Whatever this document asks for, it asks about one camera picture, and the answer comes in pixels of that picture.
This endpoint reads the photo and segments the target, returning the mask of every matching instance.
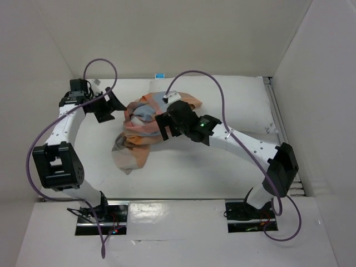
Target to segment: blue label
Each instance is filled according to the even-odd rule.
[[[164,78],[165,78],[164,73],[156,73],[156,75],[155,75],[155,79],[164,79]]]

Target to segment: cloth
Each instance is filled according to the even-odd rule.
[[[201,102],[188,93],[179,93],[192,109]],[[168,104],[162,100],[165,92],[149,93],[131,102],[124,111],[123,132],[111,150],[113,161],[124,173],[142,168],[150,153],[150,145],[162,141],[155,116],[166,112]]]

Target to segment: pillow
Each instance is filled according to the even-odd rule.
[[[214,75],[225,96],[225,114],[228,125],[238,131],[276,134],[270,102],[262,77]],[[166,91],[173,78],[152,80],[150,93]],[[207,76],[182,76],[172,89],[186,92],[202,102],[199,116],[221,117],[221,96],[215,82]]]

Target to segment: gray wall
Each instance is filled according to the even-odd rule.
[[[356,0],[314,0],[273,86],[300,176],[317,197],[340,267],[356,238]]]
[[[94,57],[121,77],[272,76],[311,0],[33,0],[76,76]],[[92,77],[113,77],[106,64]]]
[[[58,116],[72,74],[31,1],[0,2],[0,36],[0,259],[9,267],[36,200],[24,171],[26,152]]]

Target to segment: white floor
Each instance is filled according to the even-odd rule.
[[[127,235],[110,237],[105,260],[98,236],[74,236],[77,218],[66,207],[78,203],[37,203],[16,266],[337,267],[314,198],[295,201],[302,229],[285,243],[271,241],[261,232],[229,234],[223,200],[131,202]],[[291,203],[283,199],[283,204],[279,231],[270,232],[279,238],[298,226]]]
[[[127,105],[148,93],[150,79],[119,80],[114,93]],[[100,88],[112,85],[102,80]],[[146,165],[129,175],[113,163],[111,148],[121,132],[123,112],[115,120],[98,124],[93,114],[82,123],[76,152],[85,179],[112,199],[228,199],[244,198],[263,180],[259,169],[226,151],[191,142],[185,136],[152,146]],[[276,135],[252,135],[274,144]],[[63,196],[42,189],[48,196]]]

